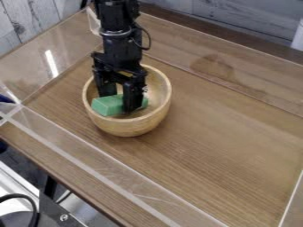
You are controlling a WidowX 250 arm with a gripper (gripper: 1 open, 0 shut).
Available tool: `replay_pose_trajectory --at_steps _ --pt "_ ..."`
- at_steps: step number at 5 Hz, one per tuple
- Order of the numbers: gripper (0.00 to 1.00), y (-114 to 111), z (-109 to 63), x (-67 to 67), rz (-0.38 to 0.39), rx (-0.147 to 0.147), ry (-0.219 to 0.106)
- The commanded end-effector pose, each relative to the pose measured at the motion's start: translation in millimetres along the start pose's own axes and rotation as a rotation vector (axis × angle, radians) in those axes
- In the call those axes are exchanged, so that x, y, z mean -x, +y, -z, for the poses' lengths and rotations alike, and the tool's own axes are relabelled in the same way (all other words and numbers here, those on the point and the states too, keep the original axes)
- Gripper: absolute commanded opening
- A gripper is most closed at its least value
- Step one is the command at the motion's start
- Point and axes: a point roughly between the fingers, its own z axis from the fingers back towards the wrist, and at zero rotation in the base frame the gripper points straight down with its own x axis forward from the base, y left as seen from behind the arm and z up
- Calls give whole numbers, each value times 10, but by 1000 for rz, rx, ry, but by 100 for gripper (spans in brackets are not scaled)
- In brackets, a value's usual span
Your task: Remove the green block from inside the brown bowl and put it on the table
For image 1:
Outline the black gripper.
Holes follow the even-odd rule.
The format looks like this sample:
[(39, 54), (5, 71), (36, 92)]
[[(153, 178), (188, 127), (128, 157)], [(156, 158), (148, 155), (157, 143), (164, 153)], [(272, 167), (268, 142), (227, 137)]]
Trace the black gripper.
[(101, 97), (117, 94), (116, 83), (123, 84), (123, 111), (141, 107), (147, 70), (141, 66), (141, 29), (111, 31), (101, 28), (103, 52), (93, 51), (93, 79)]

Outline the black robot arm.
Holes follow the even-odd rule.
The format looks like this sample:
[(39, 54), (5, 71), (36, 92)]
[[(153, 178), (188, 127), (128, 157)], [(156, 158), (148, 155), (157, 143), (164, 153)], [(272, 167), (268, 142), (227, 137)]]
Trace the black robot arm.
[(141, 107), (147, 70), (141, 66), (141, 52), (151, 48), (141, 43), (145, 29), (136, 22), (140, 16), (137, 0), (95, 0), (100, 21), (99, 34), (103, 52), (93, 52), (92, 72), (101, 97), (117, 94), (121, 85), (121, 110), (131, 113)]

